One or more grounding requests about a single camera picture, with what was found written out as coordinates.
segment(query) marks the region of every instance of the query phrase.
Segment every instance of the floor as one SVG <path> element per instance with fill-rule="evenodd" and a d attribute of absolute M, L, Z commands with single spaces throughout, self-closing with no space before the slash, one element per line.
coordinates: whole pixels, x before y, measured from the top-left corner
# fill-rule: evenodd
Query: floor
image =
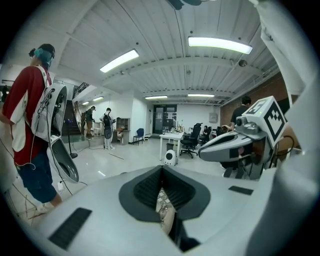
<path fill-rule="evenodd" d="M 166 153 L 166 144 L 168 141 L 163 140 L 162 145 L 162 161 L 159 160 L 160 140 L 156 138 L 150 138 L 149 141 L 144 141 L 143 144 L 138 145 L 120 145 L 114 144 L 116 147 L 114 150 L 104 150 L 103 145 L 100 144 L 102 138 L 96 138 L 95 140 L 84 141 L 90 145 L 85 149 L 78 149 L 75 147 L 76 143 L 71 142 L 72 151 L 77 150 L 78 157 L 73 161 L 78 169 L 80 181 L 88 185 L 115 175 L 119 175 L 123 172 L 131 172 L 137 169 L 157 166 L 163 164 L 163 157 Z M 224 170 L 220 168 L 220 164 L 217 162 L 206 162 L 199 157 L 194 156 L 191 159 L 187 154 L 183 154 L 179 158 L 178 167 L 191 170 L 194 172 L 221 176 Z M 52 170 L 53 186 L 58 190 L 58 182 L 61 180 L 58 173 Z M 11 189 L 6 193 L 13 209 L 18 213 L 19 217 L 28 222 L 32 226 L 36 226 L 42 219 L 43 215 L 39 215 L 35 206 L 40 203 L 33 199 L 30 193 L 24 188 L 20 177 L 16 179 Z M 83 183 L 70 183 L 66 182 L 66 185 L 72 194 L 84 188 L 86 185 Z M 62 200 L 66 200 L 71 196 L 70 192 L 63 184 L 63 190 L 60 192 Z"/>

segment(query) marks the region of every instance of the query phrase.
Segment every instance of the white desk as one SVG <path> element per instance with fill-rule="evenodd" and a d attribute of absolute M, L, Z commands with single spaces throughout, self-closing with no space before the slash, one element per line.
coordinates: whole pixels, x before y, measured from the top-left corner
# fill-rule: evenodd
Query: white desk
<path fill-rule="evenodd" d="M 163 139 L 169 139 L 169 143 L 170 143 L 170 140 L 174 140 L 174 141 L 178 141 L 178 147 L 177 147 L 177 151 L 176 151 L 176 154 L 177 154 L 177 157 L 179 158 L 179 154 L 180 154 L 180 140 L 182 139 L 184 135 L 184 132 L 180 132 L 180 133 L 166 133 L 164 135 L 160 135 L 160 154 L 159 154 L 159 159 L 160 161 L 162 160 L 162 142 L 163 142 Z"/>

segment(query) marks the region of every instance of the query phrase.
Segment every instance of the black rubber pad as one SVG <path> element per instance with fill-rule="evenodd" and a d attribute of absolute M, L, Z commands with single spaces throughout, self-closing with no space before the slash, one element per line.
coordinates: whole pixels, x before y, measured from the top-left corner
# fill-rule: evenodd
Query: black rubber pad
<path fill-rule="evenodd" d="M 251 196 L 251 194 L 253 193 L 253 189 L 244 188 L 244 187 L 240 187 L 240 186 L 231 186 L 231 187 L 229 187 L 229 190 L 235 191 L 235 192 L 238 192 L 241 194 L 245 194 L 248 196 Z"/>
<path fill-rule="evenodd" d="M 76 209 L 49 237 L 49 240 L 60 248 L 66 250 L 91 213 L 92 210 L 84 208 Z"/>

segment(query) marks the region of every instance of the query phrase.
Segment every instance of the ceiling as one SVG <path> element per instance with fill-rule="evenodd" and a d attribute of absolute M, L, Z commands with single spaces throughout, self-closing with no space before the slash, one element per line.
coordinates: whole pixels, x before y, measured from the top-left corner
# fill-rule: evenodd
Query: ceiling
<path fill-rule="evenodd" d="M 162 103 L 218 106 L 256 86 L 275 68 L 260 34 L 259 15 L 248 0 L 185 4 L 179 11 L 166 0 L 51 0 L 25 23 L 8 51 L 8 61 L 28 65 L 28 52 L 50 43 L 56 50 L 51 71 L 60 78 L 111 93 L 136 89 L 145 96 L 168 95 L 159 100 Z M 246 55 L 189 47 L 189 36 L 233 40 L 253 50 Z M 107 73 L 100 71 L 132 49 L 138 58 Z M 247 66 L 240 67 L 240 60 Z M 188 93 L 215 97 L 187 97 Z"/>

